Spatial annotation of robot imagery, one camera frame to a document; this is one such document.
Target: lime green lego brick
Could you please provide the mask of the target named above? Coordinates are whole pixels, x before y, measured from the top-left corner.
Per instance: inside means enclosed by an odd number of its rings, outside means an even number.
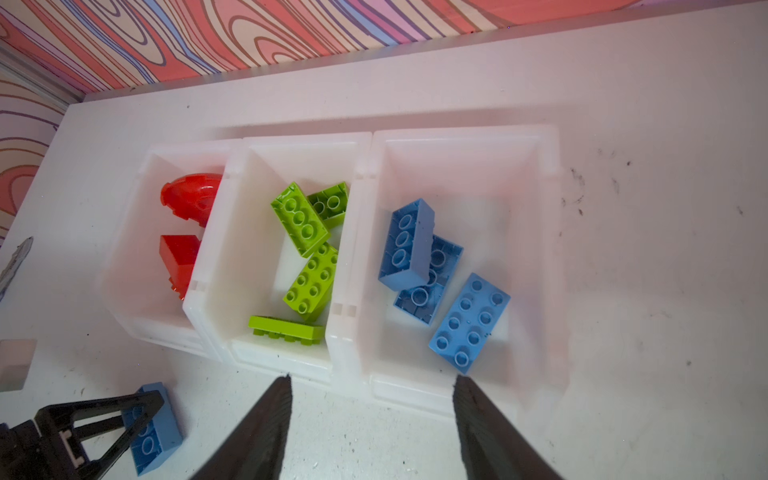
[[[289,185],[271,205],[302,257],[311,257],[331,237],[296,182]]]
[[[310,201],[328,230],[344,223],[346,202],[349,199],[344,182],[309,195],[306,199]]]
[[[320,343],[326,334],[325,326],[305,325],[289,322],[273,316],[251,316],[248,326],[254,335],[267,335],[271,339],[283,337],[286,342],[300,342],[302,345]]]
[[[305,322],[317,320],[330,300],[338,261],[339,251],[324,243],[306,263],[283,298]]]

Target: plastic container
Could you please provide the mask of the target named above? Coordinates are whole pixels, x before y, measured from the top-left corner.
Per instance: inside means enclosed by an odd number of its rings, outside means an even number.
[[[168,182],[195,173],[222,174],[241,140],[159,145],[147,152],[101,271],[101,297],[133,337],[220,359],[187,319],[170,289],[160,258],[160,235],[197,235],[204,229],[161,204]]]
[[[201,233],[160,205],[165,182],[223,172],[181,304],[157,255],[161,234]],[[293,181],[311,195],[345,181],[344,224],[329,305],[304,346],[248,327],[251,316],[300,321],[283,301],[306,264],[270,202]],[[560,164],[548,126],[472,127],[247,138],[154,148],[104,269],[110,310],[138,338],[426,415],[452,415],[456,370],[429,341],[470,273],[511,296],[469,375],[511,419],[542,414],[568,381]],[[431,325],[379,282],[392,212],[419,198],[435,235],[464,247]]]
[[[184,299],[184,312],[224,361],[330,384],[325,342],[307,347],[256,336],[248,319],[301,321],[283,297],[307,259],[270,206],[291,182],[306,194],[340,181],[350,186],[345,223],[332,229],[329,240],[339,250],[331,302],[342,298],[356,233],[348,226],[364,193],[356,179],[366,171],[371,137],[368,132],[246,138],[227,163]],[[327,316],[326,308],[313,325],[325,324]]]
[[[558,247],[560,164],[548,126],[378,131],[363,188],[367,198],[346,228],[357,231],[343,304],[326,329],[334,374],[359,382],[358,396],[452,414],[456,371],[428,347],[470,273],[511,296],[470,371],[514,418],[568,379],[568,331]],[[435,235],[464,247],[431,326],[394,307],[378,281],[392,212],[423,198]]]

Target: white table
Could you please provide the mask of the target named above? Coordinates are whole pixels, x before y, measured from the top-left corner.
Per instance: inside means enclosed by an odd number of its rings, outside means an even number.
[[[768,4],[69,108],[13,228],[0,338],[36,338],[16,425],[163,381],[188,478],[271,378],[133,340],[94,278],[148,146],[260,134],[561,129],[571,385],[531,440],[568,480],[768,477]],[[106,440],[95,442],[98,452]],[[282,478],[463,478],[449,422],[294,386]],[[108,478],[133,478],[125,455]]]

